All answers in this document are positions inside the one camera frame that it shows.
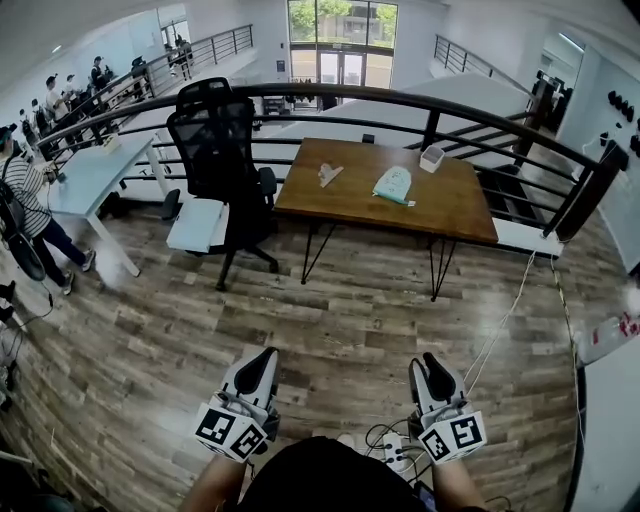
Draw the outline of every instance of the sneaker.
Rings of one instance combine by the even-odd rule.
[[[89,249],[87,252],[84,253],[84,265],[82,265],[82,271],[83,272],[88,272],[89,270],[91,270],[91,265],[93,264],[93,260],[96,259],[96,251],[94,251],[93,249]]]
[[[75,274],[73,272],[67,272],[64,275],[64,285],[62,285],[62,293],[69,295],[71,293],[71,286],[73,285],[73,279]]]

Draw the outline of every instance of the power strip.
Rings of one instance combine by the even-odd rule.
[[[384,461],[389,468],[400,473],[406,466],[407,458],[402,453],[402,439],[395,432],[382,436],[384,443]]]

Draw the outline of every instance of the white desk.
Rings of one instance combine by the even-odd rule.
[[[48,197],[48,207],[52,213],[87,219],[127,270],[136,277],[140,270],[109,234],[95,212],[144,153],[149,158],[160,190],[167,195],[167,182],[155,150],[151,147],[152,141],[153,134],[127,135],[120,137],[120,147],[109,154],[105,153],[102,146],[78,151],[62,168],[66,180],[64,183],[54,182]],[[39,198],[43,205],[47,205],[46,189]]]

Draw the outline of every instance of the black shirt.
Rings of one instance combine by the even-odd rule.
[[[98,66],[91,68],[91,82],[93,82],[94,87],[99,91],[107,86],[107,80]]]
[[[238,510],[424,512],[425,507],[411,486],[383,462],[333,439],[312,437],[267,462]]]

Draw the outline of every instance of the white box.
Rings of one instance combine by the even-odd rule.
[[[428,172],[436,172],[444,158],[444,151],[439,147],[429,146],[420,155],[420,168]]]

